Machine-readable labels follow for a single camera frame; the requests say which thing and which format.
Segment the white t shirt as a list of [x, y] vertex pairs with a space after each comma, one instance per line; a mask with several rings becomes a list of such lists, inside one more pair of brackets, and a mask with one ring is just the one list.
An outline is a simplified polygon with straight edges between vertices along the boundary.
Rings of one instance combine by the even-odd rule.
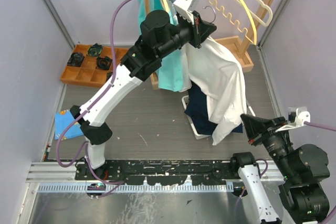
[[207, 115], [217, 126], [213, 145], [219, 144], [247, 112], [246, 88], [242, 66], [231, 51], [208, 37], [197, 49], [186, 45], [189, 79], [206, 96]]

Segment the navy t shirt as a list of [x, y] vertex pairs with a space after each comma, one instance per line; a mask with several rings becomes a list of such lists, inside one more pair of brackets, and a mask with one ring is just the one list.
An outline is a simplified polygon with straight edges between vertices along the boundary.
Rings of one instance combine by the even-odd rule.
[[211, 135], [220, 141], [230, 133], [243, 132], [240, 115], [246, 112], [246, 98], [239, 83], [223, 87], [191, 84], [184, 113], [199, 135]]

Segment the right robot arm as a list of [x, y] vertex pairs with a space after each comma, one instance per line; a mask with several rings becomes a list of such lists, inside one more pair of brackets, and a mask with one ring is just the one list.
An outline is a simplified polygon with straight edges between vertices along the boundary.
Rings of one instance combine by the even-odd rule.
[[[252, 146], [263, 145], [284, 178], [279, 196], [294, 223], [327, 223], [335, 214], [320, 183], [330, 176], [327, 153], [313, 144], [294, 149], [289, 131], [310, 125], [310, 113], [301, 108], [288, 118], [263, 119], [240, 116]], [[255, 223], [283, 223], [274, 211], [261, 183], [261, 173], [250, 152], [235, 153], [230, 159], [230, 172], [241, 179], [244, 191], [252, 199]]]

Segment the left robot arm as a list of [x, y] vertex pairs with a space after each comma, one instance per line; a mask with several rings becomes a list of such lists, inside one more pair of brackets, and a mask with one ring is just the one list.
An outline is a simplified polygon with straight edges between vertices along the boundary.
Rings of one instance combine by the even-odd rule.
[[93, 180], [105, 174], [104, 149], [112, 131], [105, 120], [110, 112], [133, 89], [156, 72], [164, 57], [190, 44], [199, 49], [217, 29], [213, 23], [203, 21], [197, 11], [184, 17], [177, 14], [177, 25], [163, 10], [150, 12], [140, 24], [141, 35], [121, 58], [111, 78], [82, 106], [72, 106], [70, 113], [80, 124], [88, 142], [86, 173]]

